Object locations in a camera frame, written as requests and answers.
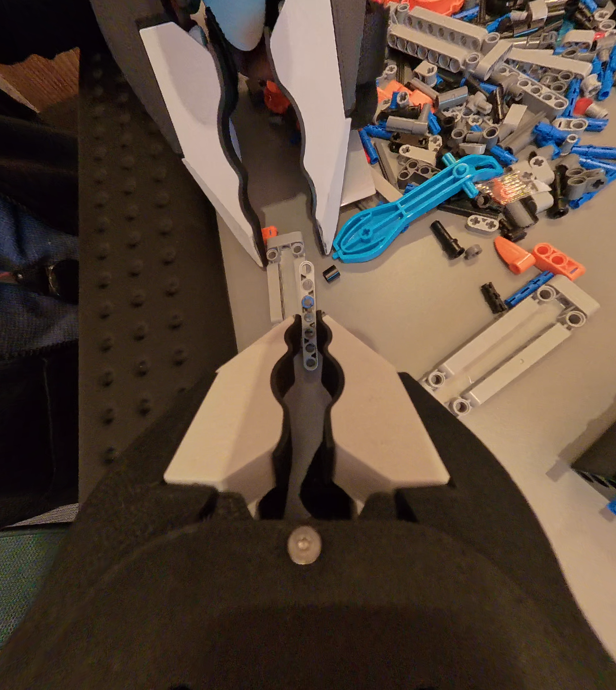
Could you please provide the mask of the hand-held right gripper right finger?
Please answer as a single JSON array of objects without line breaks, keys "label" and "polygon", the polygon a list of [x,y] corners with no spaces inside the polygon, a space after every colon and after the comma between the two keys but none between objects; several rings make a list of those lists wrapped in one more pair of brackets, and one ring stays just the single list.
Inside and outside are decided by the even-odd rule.
[{"label": "hand-held right gripper right finger", "polygon": [[329,401],[313,457],[313,515],[352,516],[377,493],[448,484],[396,368],[323,313],[318,351]]}]

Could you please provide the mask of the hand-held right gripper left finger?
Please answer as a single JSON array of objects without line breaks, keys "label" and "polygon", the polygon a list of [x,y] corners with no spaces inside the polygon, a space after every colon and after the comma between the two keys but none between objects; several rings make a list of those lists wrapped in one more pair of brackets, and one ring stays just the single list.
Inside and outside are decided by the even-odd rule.
[{"label": "hand-held right gripper left finger", "polygon": [[292,469],[285,396],[295,383],[300,318],[288,318],[216,372],[164,480],[238,493],[283,515]]}]

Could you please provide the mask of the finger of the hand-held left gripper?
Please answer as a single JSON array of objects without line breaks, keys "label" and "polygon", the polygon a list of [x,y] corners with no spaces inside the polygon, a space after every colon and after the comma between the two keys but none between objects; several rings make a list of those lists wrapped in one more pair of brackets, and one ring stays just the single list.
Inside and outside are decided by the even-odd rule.
[{"label": "finger of the hand-held left gripper", "polygon": [[222,75],[213,53],[174,22],[142,28],[140,38],[183,163],[243,249],[263,266],[259,221],[251,218],[236,151],[223,137]]},{"label": "finger of the hand-held left gripper", "polygon": [[285,1],[270,36],[279,86],[302,133],[302,169],[322,250],[337,233],[351,120],[345,116],[336,34],[329,1]]}]

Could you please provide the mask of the dark grey perforated beam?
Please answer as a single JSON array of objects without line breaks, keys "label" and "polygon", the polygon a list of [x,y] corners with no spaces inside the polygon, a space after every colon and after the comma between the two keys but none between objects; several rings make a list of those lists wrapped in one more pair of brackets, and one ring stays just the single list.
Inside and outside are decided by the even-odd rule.
[{"label": "dark grey perforated beam", "polygon": [[320,363],[317,332],[317,307],[314,288],[299,289],[300,316],[302,321],[302,358],[303,366],[309,371],[315,371]]}]

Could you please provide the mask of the pile of toy building pieces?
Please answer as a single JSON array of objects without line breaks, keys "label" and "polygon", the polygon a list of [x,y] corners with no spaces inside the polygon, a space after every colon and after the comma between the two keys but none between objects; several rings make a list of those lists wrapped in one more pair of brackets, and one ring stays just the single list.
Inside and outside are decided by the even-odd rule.
[{"label": "pile of toy building pieces", "polygon": [[377,103],[362,149],[379,204],[450,163],[478,157],[498,176],[436,183],[428,211],[518,242],[616,180],[616,146],[582,142],[610,122],[616,1],[369,1],[362,49]]}]

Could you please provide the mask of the black perforated mat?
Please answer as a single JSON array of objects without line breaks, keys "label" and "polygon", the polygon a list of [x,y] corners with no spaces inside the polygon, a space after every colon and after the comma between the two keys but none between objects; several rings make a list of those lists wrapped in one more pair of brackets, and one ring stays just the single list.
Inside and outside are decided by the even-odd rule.
[{"label": "black perforated mat", "polygon": [[217,217],[103,41],[79,65],[79,502],[237,353]]}]

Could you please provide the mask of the turquoise wrench-shaped piece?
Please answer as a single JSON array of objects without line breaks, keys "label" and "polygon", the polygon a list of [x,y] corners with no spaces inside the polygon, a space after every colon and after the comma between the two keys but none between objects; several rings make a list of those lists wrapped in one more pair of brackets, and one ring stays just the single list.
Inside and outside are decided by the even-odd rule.
[{"label": "turquoise wrench-shaped piece", "polygon": [[502,165],[486,155],[456,160],[443,157],[444,168],[399,199],[356,213],[338,230],[331,257],[344,263],[364,263],[379,257],[411,222],[435,210],[459,192],[479,194],[476,183],[499,177]]}]

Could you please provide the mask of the long grey double beam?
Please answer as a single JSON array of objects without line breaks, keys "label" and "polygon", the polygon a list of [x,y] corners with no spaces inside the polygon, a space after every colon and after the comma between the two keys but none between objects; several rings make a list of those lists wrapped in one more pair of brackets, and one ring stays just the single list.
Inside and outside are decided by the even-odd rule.
[{"label": "long grey double beam", "polygon": [[460,418],[487,403],[584,327],[600,304],[557,275],[479,331],[418,382]]}]

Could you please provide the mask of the black pin piece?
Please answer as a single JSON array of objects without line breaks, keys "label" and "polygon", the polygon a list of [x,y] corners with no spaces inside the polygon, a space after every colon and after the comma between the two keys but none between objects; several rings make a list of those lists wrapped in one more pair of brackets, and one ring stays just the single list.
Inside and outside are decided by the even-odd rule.
[{"label": "black pin piece", "polygon": [[508,312],[510,307],[502,299],[491,281],[481,285],[480,291],[493,315],[502,315]]},{"label": "black pin piece", "polygon": [[450,234],[447,227],[441,221],[434,220],[431,223],[430,229],[449,260],[456,260],[465,254],[466,249]]}]

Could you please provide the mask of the small orange fin piece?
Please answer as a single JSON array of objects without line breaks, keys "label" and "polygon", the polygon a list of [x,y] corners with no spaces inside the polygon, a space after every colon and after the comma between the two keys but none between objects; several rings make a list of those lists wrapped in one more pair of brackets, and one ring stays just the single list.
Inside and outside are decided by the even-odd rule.
[{"label": "small orange fin piece", "polygon": [[506,237],[496,237],[493,245],[502,263],[514,275],[521,275],[536,265],[536,258],[532,253]]}]

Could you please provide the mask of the short orange beam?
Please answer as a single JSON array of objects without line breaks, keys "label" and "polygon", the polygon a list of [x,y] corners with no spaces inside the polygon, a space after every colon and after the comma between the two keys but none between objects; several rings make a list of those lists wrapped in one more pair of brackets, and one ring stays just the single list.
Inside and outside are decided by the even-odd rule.
[{"label": "short orange beam", "polygon": [[586,272],[583,264],[572,259],[567,254],[549,243],[539,243],[531,250],[534,265],[540,272],[550,272],[562,275],[571,281],[578,280]]}]

